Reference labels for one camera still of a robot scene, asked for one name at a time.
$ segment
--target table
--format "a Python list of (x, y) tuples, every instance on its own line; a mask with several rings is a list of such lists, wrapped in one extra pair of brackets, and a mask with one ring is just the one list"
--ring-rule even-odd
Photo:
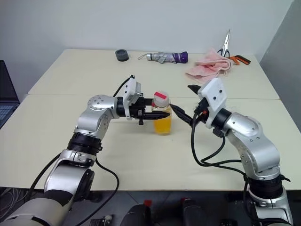
[[(90, 95), (28, 95), (0, 130), (0, 186), (29, 188), (40, 170), (67, 147), (79, 115)], [(198, 98), (171, 98), (192, 115)], [(300, 189), (299, 165), (301, 135), (280, 100), (229, 99), (227, 109), (259, 120), (266, 136), (281, 153), (282, 173), (292, 180), (286, 189)], [(120, 190), (242, 190), (240, 174), (225, 169), (203, 168), (192, 157), (191, 128), (173, 115), (172, 134), (159, 136), (152, 122), (124, 118), (112, 120), (102, 141), (100, 162), (120, 178)], [(214, 152), (222, 140), (204, 125), (195, 135), (199, 157)], [(226, 142), (213, 161), (237, 159), (238, 152)], [(240, 163), (232, 166), (242, 169)], [(93, 166), (92, 190), (111, 190), (114, 177)], [(47, 173), (37, 184), (42, 189)]]
[[(189, 54), (187, 64), (160, 64), (138, 60), (146, 52), (130, 51), (130, 59), (119, 62), (112, 50), (67, 49), (29, 91), (29, 94), (113, 95), (119, 84), (131, 74), (142, 84), (142, 92), (151, 97), (157, 90), (171, 97), (196, 97), (187, 85), (198, 84), (185, 71), (204, 55)], [(228, 98), (279, 99), (254, 56), (245, 56), (250, 65), (233, 65), (222, 75)]]

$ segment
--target bottle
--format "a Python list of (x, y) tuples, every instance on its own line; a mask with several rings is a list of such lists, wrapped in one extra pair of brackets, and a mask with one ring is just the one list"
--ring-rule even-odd
[(160, 135), (168, 135), (171, 130), (171, 107), (169, 105), (168, 94), (163, 91), (158, 91), (154, 94), (154, 98), (151, 104), (152, 111), (163, 111), (170, 113), (163, 119), (154, 120), (155, 132)]

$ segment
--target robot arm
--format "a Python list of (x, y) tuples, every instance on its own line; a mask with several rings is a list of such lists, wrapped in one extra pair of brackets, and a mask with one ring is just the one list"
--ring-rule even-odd
[[(292, 225), (293, 218), (281, 182), (285, 177), (280, 174), (280, 154), (264, 135), (261, 124), (224, 108), (227, 96), (221, 79), (213, 79), (203, 87), (190, 85), (189, 88), (201, 99), (194, 111), (200, 115), (198, 120), (209, 129), (213, 127), (213, 133), (218, 137), (227, 137), (238, 150), (249, 183), (248, 190), (255, 203), (254, 218), (280, 218)], [(181, 108), (172, 105), (172, 109), (192, 125), (192, 118)]]
[(44, 197), (32, 199), (11, 214), (1, 226), (59, 226), (63, 223), (73, 202), (87, 198), (94, 172), (96, 155), (102, 150), (101, 140), (112, 119), (132, 117), (160, 119), (166, 112), (145, 112), (152, 99), (143, 98), (141, 85), (131, 77), (123, 97), (97, 95), (89, 99), (80, 115), (68, 146), (60, 154), (44, 187)]

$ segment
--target black tape roll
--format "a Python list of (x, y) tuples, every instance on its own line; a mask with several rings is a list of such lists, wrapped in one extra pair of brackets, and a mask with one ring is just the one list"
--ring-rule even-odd
[(128, 54), (125, 49), (118, 49), (115, 51), (115, 54), (119, 61), (127, 61), (128, 60)]

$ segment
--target pink cloth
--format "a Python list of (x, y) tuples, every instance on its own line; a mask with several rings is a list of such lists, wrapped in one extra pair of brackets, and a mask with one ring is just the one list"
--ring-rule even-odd
[(231, 61), (218, 54), (213, 48), (206, 53), (204, 59), (195, 64), (196, 66), (189, 69), (186, 74), (200, 83), (216, 78), (220, 72), (227, 71), (231, 67)]

